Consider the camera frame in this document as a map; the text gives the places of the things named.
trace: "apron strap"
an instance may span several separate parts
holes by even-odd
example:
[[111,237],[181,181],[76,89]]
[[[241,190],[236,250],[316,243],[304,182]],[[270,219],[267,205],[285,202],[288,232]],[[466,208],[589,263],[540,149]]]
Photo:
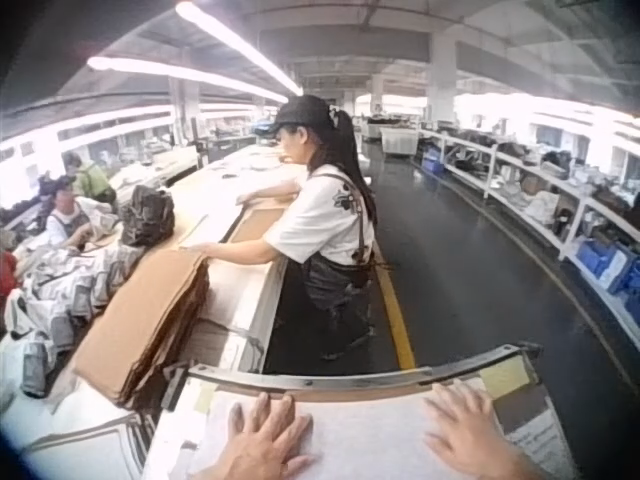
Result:
[[351,179],[346,175],[342,176],[336,173],[319,173],[317,175],[312,175],[312,177],[330,177],[330,178],[335,178],[337,180],[340,180],[347,186],[347,188],[349,189],[349,193],[353,195],[355,199],[356,214],[358,215],[358,234],[359,234],[358,250],[356,251],[355,260],[358,265],[364,264],[366,245],[364,243],[364,211],[362,208],[362,202],[363,202],[362,193],[360,193],[360,190],[358,190],[358,187],[356,187],[351,181]]

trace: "woman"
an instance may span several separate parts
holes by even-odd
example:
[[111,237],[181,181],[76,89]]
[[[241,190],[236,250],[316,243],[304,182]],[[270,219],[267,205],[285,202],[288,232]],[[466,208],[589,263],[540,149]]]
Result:
[[69,152],[64,155],[64,166],[67,175],[75,177],[73,189],[77,195],[111,205],[114,212],[117,210],[116,191],[98,165],[85,163],[77,153]]
[[[334,122],[326,102],[312,95],[294,97],[284,105],[273,131],[292,162],[307,166],[308,178],[239,201],[298,197],[260,240],[195,247],[211,258],[243,265],[288,257],[280,307],[289,305],[280,308],[280,318],[285,323],[304,319],[315,328],[326,360],[338,358],[370,335],[368,293],[376,223],[375,203],[358,165],[353,123],[342,111],[335,118]],[[299,294],[291,291],[294,278],[304,285]]]
[[90,198],[76,197],[69,177],[56,180],[52,190],[53,211],[47,217],[46,226],[49,243],[82,249],[91,237],[91,213],[94,210],[111,213],[111,207]]

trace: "black bag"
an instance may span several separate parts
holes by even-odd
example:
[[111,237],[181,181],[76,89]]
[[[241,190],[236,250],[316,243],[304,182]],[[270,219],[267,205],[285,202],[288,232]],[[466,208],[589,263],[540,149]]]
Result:
[[173,234],[176,218],[168,192],[138,185],[131,203],[123,208],[122,243],[130,247],[153,247]]

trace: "floor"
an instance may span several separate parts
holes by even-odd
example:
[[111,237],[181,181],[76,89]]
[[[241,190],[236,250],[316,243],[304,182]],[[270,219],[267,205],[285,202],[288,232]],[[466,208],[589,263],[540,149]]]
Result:
[[[640,385],[640,353],[606,307],[575,269],[557,262],[557,253],[498,206],[483,204],[453,179],[418,172],[406,159],[385,159],[379,146],[363,149],[379,209],[377,239],[416,363],[448,363],[505,343],[543,346],[535,366],[585,478],[630,478],[621,472],[631,452],[640,451],[639,399],[629,385],[636,391]],[[617,366],[570,296],[602,331]],[[373,342],[333,364],[307,359],[286,373],[397,369],[383,303],[374,297]],[[269,357],[271,372],[278,372]]]

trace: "sneaker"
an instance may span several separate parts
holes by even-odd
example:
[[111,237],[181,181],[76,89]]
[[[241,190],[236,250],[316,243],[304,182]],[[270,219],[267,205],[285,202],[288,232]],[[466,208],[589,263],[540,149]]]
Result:
[[322,358],[322,360],[325,360],[327,362],[332,362],[334,360],[337,360],[338,358],[343,357],[346,353],[350,352],[354,348],[358,348],[360,345],[364,345],[367,342],[367,340],[369,340],[371,337],[374,337],[375,334],[376,334],[375,329],[372,326],[369,326],[365,333],[363,333],[359,337],[352,340],[351,343],[349,343],[346,347],[344,347],[344,349],[337,350],[334,352],[323,352],[320,355],[320,358]]

